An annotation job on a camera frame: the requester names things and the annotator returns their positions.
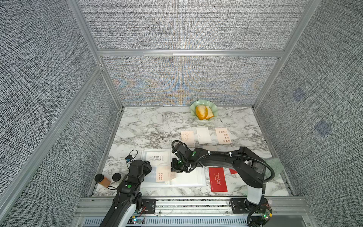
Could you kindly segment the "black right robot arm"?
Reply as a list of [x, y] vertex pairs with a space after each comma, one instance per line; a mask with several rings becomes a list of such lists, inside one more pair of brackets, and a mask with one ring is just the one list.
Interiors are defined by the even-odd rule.
[[189, 149], [186, 144], [174, 141], [171, 172], [191, 173], [198, 167], [223, 167], [235, 170], [248, 186], [247, 201], [258, 205], [263, 200], [267, 182], [275, 177], [275, 171], [265, 160], [247, 147], [222, 152], [202, 148]]

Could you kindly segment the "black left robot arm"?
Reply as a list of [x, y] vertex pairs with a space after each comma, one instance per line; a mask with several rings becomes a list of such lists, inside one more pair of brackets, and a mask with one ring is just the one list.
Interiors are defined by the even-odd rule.
[[116, 188], [112, 205], [104, 217], [101, 227], [124, 227], [135, 211], [141, 208], [141, 184], [152, 171], [149, 161], [135, 160], [130, 164], [127, 178]]

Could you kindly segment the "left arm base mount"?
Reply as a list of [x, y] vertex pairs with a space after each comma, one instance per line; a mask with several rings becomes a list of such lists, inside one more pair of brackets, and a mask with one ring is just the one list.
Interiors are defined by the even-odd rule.
[[134, 214], [137, 216], [144, 214], [155, 214], [156, 203], [156, 199], [142, 199], [141, 206], [136, 209]]

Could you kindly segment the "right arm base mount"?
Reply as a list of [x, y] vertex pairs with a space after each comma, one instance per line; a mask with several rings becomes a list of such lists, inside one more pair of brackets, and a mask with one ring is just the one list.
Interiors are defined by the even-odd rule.
[[229, 205], [233, 214], [247, 214], [246, 222], [249, 227], [263, 227], [272, 218], [272, 208], [266, 198], [259, 204], [242, 198], [231, 199]]

